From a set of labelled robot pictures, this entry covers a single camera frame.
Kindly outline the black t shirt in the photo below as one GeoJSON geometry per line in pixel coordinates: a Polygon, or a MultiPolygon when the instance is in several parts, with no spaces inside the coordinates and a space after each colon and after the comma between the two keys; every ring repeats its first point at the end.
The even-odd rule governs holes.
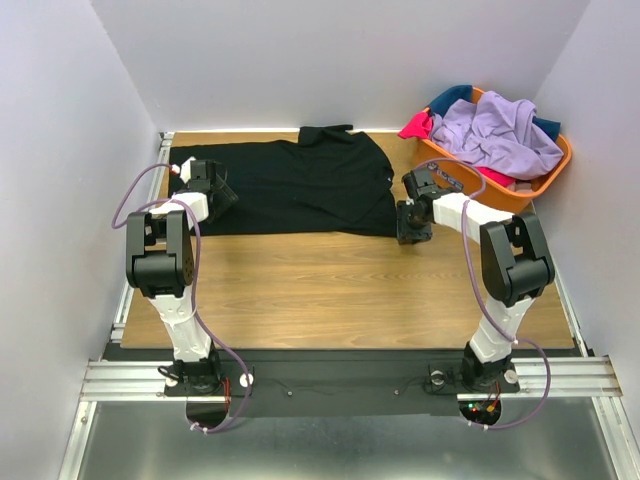
{"type": "Polygon", "coordinates": [[[175,147],[169,160],[212,160],[237,202],[204,222],[205,236],[344,232],[393,237],[391,162],[348,125],[303,127],[296,141],[175,147]]]}

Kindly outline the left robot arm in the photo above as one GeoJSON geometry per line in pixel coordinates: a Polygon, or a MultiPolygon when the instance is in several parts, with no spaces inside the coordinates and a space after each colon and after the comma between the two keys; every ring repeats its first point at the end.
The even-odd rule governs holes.
{"type": "Polygon", "coordinates": [[[182,188],[167,199],[130,213],[114,229],[126,228],[125,273],[129,285],[155,308],[169,334],[173,361],[158,368],[167,396],[228,393],[214,341],[197,318],[195,288],[203,222],[221,217],[237,195],[217,172],[212,159],[189,157],[165,166],[182,188]]]}

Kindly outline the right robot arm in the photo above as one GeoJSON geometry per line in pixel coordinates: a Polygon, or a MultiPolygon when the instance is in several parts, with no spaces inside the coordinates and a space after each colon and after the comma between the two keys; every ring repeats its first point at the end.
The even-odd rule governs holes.
{"type": "Polygon", "coordinates": [[[538,217],[486,206],[476,197],[436,184],[427,168],[402,178],[408,198],[397,203],[397,241],[415,244],[432,237],[437,224],[462,234],[467,269],[482,318],[460,366],[472,390],[506,380],[512,350],[535,343],[519,335],[525,314],[555,279],[555,266],[538,217]]]}

